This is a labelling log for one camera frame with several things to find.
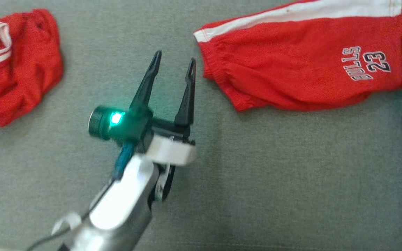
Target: red fabric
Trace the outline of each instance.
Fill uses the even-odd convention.
[[[8,24],[10,56],[0,62],[0,127],[30,112],[62,78],[60,38],[53,16],[45,9],[14,13]],[[0,49],[4,48],[0,38]]]
[[[402,89],[402,14],[262,23],[198,43],[204,77],[214,80],[238,111],[266,105],[302,111],[338,108],[373,92]],[[349,61],[353,53],[361,67]]]

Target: green-gray cloth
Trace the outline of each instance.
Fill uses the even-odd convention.
[[[0,0],[0,16],[49,9],[65,65],[35,110],[0,128],[0,247],[25,248],[64,214],[86,211],[119,154],[89,136],[89,115],[126,108],[162,50],[150,106],[164,119],[198,61],[198,157],[177,168],[136,250],[402,251],[402,92],[335,110],[238,113],[202,78],[195,30],[287,2]]]

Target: crumpled red clothing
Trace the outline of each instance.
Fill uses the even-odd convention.
[[[62,75],[58,27],[49,11],[0,18],[0,127],[30,112]]]

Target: robotic arm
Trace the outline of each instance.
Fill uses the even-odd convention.
[[[193,124],[196,62],[190,61],[184,97],[170,122],[153,118],[148,107],[161,55],[156,52],[128,110],[99,106],[91,114],[89,133],[114,140],[122,150],[112,181],[59,251],[133,250],[151,220],[151,204],[166,199],[174,168],[194,160],[195,142],[188,137]]]

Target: red clothing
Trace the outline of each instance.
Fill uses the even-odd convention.
[[[30,112],[62,78],[60,38],[45,9],[0,19],[0,127]]]
[[[402,89],[401,0],[304,0],[204,25],[204,77],[238,111],[337,108]]]

